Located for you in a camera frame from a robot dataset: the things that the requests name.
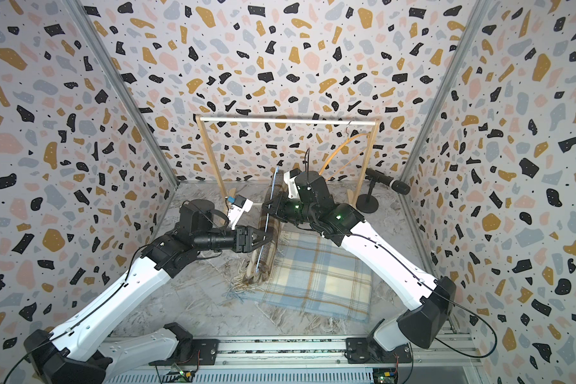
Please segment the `light blue wire hanger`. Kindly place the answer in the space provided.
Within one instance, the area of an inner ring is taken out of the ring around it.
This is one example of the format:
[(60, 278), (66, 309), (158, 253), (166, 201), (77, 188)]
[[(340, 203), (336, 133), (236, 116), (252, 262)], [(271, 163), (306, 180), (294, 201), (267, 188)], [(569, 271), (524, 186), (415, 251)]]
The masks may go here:
[[(267, 189), (264, 202), (269, 201), (273, 187), (281, 186), (283, 184), (282, 177), (283, 172), (278, 167), (272, 176), (271, 184)], [(265, 283), (270, 278), (272, 267), (275, 261), (275, 255), (277, 252), (278, 237), (281, 232), (281, 223), (277, 219), (272, 218), (262, 212), (259, 220), (259, 229), (268, 227), (273, 227), (275, 229), (275, 235), (270, 238), (272, 243), (264, 246), (262, 249), (257, 250), (257, 254), (254, 260), (254, 281), (256, 283)]]

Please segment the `brown plaid fringed scarf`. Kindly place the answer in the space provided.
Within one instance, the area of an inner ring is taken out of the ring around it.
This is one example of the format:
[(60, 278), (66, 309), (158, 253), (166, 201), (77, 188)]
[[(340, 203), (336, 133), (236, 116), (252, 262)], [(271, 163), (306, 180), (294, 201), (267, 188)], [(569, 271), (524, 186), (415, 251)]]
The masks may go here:
[(267, 283), (272, 275), (282, 224), (278, 219), (267, 214), (262, 204), (270, 201), (279, 192), (284, 192), (285, 190), (283, 172), (279, 171), (272, 178), (261, 203), (254, 204), (254, 208), (259, 213), (259, 221), (256, 228), (264, 233), (265, 238), (263, 240), (266, 243), (253, 250), (241, 262), (237, 275), (233, 277), (231, 282), (232, 288), (237, 293), (256, 291), (260, 286)]

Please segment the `orange plastic hanger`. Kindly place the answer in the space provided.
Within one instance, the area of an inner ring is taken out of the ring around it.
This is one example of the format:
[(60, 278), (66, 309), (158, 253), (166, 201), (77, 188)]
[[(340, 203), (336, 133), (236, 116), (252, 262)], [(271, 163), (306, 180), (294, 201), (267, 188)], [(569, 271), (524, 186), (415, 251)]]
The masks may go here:
[(356, 121), (346, 121), (343, 131), (345, 140), (323, 156), (318, 173), (326, 181), (357, 177), (363, 168), (362, 163), (367, 164), (366, 154), (377, 128), (376, 122), (358, 124)]

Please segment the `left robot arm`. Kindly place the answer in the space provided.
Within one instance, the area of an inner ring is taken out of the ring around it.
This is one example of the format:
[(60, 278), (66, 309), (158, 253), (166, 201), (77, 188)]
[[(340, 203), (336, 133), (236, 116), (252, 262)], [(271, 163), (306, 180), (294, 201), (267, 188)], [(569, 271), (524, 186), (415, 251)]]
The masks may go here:
[(34, 331), (24, 342), (25, 360), (44, 383), (103, 383), (150, 363), (198, 361), (192, 333), (177, 323), (114, 345), (109, 334), (139, 304), (175, 278), (203, 251), (249, 254), (273, 235), (241, 226), (242, 214), (216, 210), (204, 199), (183, 203), (174, 227), (135, 251), (126, 273), (53, 331)]

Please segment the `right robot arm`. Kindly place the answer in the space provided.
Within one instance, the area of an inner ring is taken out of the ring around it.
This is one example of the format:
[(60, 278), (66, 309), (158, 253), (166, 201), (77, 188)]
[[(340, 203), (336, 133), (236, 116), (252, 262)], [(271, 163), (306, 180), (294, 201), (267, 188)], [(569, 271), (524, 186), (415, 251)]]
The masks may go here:
[(326, 179), (313, 171), (285, 179), (281, 190), (262, 204), (280, 222), (310, 229), (364, 262), (402, 301), (406, 312), (382, 320), (369, 335), (373, 355), (404, 344), (428, 349), (451, 315), (457, 287), (448, 277), (436, 278), (400, 254), (348, 203), (336, 203)]

